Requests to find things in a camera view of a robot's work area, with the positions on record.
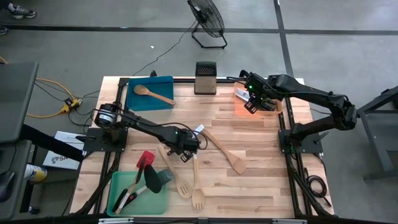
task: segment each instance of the concrete floor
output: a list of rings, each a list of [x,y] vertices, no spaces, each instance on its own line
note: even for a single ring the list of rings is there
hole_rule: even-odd
[[[277,29],[272,0],[214,0],[226,28]],[[0,21],[28,25],[189,27],[194,18],[184,0],[20,0],[18,4],[38,12],[32,20],[13,21],[7,12]],[[388,0],[280,0],[286,29],[397,30],[398,2]],[[0,37],[0,56],[9,62],[40,63],[38,77],[50,78],[84,95],[99,90],[105,75],[131,75],[178,41],[174,32],[65,32],[11,30]],[[217,43],[198,34],[205,43]],[[220,76],[237,76],[241,69],[267,76],[285,73],[279,34],[227,33],[224,50],[199,48],[190,35],[170,53],[140,75],[194,76],[195,63],[217,62]],[[288,35],[295,77],[307,85],[344,93],[359,108],[386,88],[398,84],[398,36]],[[52,91],[61,97],[62,94]],[[84,101],[81,110],[94,108],[96,99]],[[29,112],[50,114],[61,103],[34,89]],[[321,118],[313,113],[314,119]],[[73,115],[76,122],[85,118]],[[26,123],[47,134],[57,130],[74,133],[66,116],[27,118]],[[364,175],[378,171],[359,121],[352,131],[330,131],[322,140],[328,183],[337,215],[345,218],[398,222],[398,180],[364,183]],[[39,160],[45,152],[40,152]],[[38,185],[32,204],[42,213],[58,216],[65,208],[75,181]],[[18,215],[17,218],[33,217]]]

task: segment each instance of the cheese grater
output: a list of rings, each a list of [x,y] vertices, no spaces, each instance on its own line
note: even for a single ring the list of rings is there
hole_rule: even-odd
[[[216,62],[197,62],[197,69],[195,72],[195,94],[215,95],[216,82]]]

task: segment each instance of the wooden spatula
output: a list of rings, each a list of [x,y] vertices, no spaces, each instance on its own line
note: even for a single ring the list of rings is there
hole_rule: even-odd
[[[230,153],[207,129],[203,129],[202,133],[205,134],[210,140],[225,154],[226,158],[229,160],[229,163],[232,165],[232,168],[239,174],[243,174],[246,170],[246,164],[244,161]]]
[[[169,99],[167,97],[160,96],[159,94],[153,93],[153,92],[149,91],[148,88],[146,88],[143,85],[136,85],[134,87],[134,92],[136,94],[138,94],[138,95],[153,96],[154,98],[158,98],[158,99],[160,99],[160,100],[162,100],[162,101],[164,101],[164,102],[166,102],[166,103],[168,103],[170,105],[173,105],[173,106],[176,104],[176,102],[174,100],[171,100],[171,99]]]
[[[192,192],[192,205],[195,209],[200,210],[205,207],[205,194],[201,189],[200,179],[199,179],[199,165],[197,155],[193,155],[193,172],[195,174],[195,183],[193,185]]]
[[[164,161],[166,161],[166,164],[172,171],[174,175],[175,182],[177,183],[177,191],[180,194],[182,198],[190,198],[192,196],[192,187],[189,185],[189,183],[181,179],[180,176],[178,176],[177,171],[175,170],[172,162],[170,161],[169,157],[167,157],[166,152],[164,151],[163,144],[159,144],[157,146],[157,149],[159,150],[160,154],[162,155]]]

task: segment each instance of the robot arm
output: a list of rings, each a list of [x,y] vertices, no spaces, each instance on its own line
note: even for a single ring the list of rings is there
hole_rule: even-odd
[[[345,95],[335,95],[300,84],[288,75],[270,75],[264,79],[255,73],[242,71],[240,76],[246,77],[245,88],[251,96],[245,108],[251,113],[257,111],[259,102],[264,98],[283,100],[296,97],[301,100],[326,107],[331,115],[308,124],[297,123],[291,129],[289,138],[292,144],[300,145],[310,134],[326,131],[332,128],[350,130],[356,125],[357,111]]]
[[[155,124],[130,111],[125,111],[123,114],[119,114],[117,111],[117,105],[107,103],[100,106],[95,118],[95,124],[107,131],[107,139],[109,141],[117,141],[120,130],[134,128],[156,137],[161,143],[168,146],[171,149],[168,155],[173,152],[178,155],[183,154],[181,160],[184,162],[187,162],[199,148],[196,135],[193,135],[188,129]]]

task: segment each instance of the wooden table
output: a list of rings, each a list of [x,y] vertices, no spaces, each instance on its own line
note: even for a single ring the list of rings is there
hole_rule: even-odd
[[[120,77],[104,77],[97,108],[115,100]],[[172,110],[140,111],[136,114],[155,123],[180,122],[195,129],[205,125],[227,149],[244,159],[246,171],[237,174],[225,156],[211,142],[208,149],[198,152],[199,173],[206,206],[197,211],[190,199],[177,193],[175,181],[168,184],[169,207],[157,217],[211,217],[211,218],[291,218],[294,217],[287,177],[285,157],[279,149],[277,116],[238,116],[234,112],[232,84],[217,84],[215,96],[195,95],[192,83],[175,83]],[[312,121],[309,104],[292,98],[296,122]],[[144,150],[152,151],[156,169],[166,168],[162,156],[156,151],[158,140],[148,134],[129,130],[126,150],[122,154],[120,171],[137,170],[136,163]],[[80,209],[89,199],[100,179],[103,152],[95,152],[81,165],[73,197],[71,212]],[[303,164],[310,175],[318,175],[326,182],[321,162],[311,154],[303,154]],[[193,186],[192,159],[183,163],[177,155],[170,156],[178,174]],[[103,193],[101,211],[108,199],[109,184]],[[302,192],[298,190],[300,208],[304,212]],[[323,200],[319,202],[333,213]]]

